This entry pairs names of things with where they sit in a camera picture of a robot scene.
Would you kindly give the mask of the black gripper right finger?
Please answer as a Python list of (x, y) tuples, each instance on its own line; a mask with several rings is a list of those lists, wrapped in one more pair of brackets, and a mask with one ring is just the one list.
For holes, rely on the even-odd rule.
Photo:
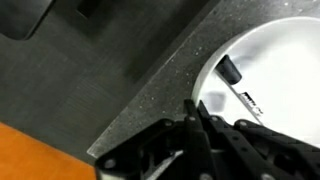
[(245, 119), (230, 125), (203, 101), (197, 177), (207, 180), (320, 180), (319, 149)]

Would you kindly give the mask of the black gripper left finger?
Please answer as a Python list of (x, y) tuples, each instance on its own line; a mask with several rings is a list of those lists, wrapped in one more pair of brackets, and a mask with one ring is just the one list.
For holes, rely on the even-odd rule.
[(101, 155), (95, 162), (97, 180), (202, 180), (214, 177), (204, 104), (184, 101), (180, 121), (163, 118)]

